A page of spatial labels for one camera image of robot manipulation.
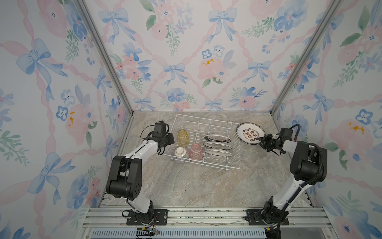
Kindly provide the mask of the white plate green red rim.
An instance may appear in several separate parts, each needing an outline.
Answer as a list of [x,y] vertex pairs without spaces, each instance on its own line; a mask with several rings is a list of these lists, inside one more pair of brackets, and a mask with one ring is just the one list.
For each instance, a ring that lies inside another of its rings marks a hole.
[[222,143],[230,143],[232,142],[232,139],[219,134],[209,134],[204,136],[204,139],[207,141],[214,141],[214,142],[222,142]]

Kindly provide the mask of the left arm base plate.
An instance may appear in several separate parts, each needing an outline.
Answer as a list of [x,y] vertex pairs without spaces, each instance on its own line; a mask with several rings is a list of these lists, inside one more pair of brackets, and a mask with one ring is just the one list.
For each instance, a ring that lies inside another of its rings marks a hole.
[[165,226],[168,221],[167,209],[149,209],[146,214],[125,210],[122,216],[126,218],[128,226]]

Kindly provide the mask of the white plate red characters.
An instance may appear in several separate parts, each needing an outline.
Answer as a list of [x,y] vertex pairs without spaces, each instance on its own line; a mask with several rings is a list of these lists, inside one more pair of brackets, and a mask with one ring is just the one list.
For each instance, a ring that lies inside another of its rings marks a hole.
[[260,138],[265,136],[265,131],[259,125],[250,122],[240,124],[236,133],[242,142],[250,145],[259,144]]

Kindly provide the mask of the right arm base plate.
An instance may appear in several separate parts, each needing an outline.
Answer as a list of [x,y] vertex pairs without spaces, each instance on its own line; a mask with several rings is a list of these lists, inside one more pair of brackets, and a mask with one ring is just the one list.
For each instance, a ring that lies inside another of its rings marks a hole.
[[271,209],[268,212],[263,212],[263,209],[248,209],[245,220],[250,226],[275,226],[280,219],[281,212],[279,209]]

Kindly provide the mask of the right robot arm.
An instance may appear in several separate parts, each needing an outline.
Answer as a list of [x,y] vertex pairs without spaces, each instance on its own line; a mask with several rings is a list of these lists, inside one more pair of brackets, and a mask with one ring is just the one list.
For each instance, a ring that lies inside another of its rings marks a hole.
[[291,154],[290,176],[282,189],[272,197],[271,205],[286,211],[294,200],[310,186],[322,182],[327,175],[327,149],[315,143],[293,141],[289,136],[268,134],[260,138],[267,152]]

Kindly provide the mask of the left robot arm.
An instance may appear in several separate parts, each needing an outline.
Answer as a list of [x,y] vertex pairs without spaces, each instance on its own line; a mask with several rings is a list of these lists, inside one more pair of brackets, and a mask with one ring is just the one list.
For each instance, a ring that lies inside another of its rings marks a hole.
[[147,214],[152,202],[141,192],[142,166],[152,155],[160,154],[162,148],[174,142],[172,133],[150,133],[131,153],[115,156],[111,161],[106,193],[125,198],[134,212]]

